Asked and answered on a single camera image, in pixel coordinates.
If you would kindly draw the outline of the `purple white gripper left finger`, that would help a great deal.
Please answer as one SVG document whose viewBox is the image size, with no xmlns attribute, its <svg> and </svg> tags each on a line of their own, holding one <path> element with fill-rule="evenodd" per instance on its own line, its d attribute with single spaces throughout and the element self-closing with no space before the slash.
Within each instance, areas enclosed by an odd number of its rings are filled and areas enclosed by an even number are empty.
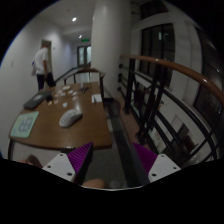
<svg viewBox="0 0 224 224">
<path fill-rule="evenodd" d="M 73 183 L 83 183 L 93 157 L 93 143 L 89 142 L 72 152 L 59 153 L 43 170 Z"/>
</svg>

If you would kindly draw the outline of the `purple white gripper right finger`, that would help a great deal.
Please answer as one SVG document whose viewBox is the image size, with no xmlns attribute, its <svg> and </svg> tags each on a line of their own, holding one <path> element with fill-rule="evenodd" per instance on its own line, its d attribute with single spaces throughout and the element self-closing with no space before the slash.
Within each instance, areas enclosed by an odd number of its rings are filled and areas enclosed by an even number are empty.
<svg viewBox="0 0 224 224">
<path fill-rule="evenodd" d="M 134 148 L 150 182 L 155 182 L 180 170 L 180 167 L 166 154 L 155 154 L 137 143 L 134 143 Z"/>
</svg>

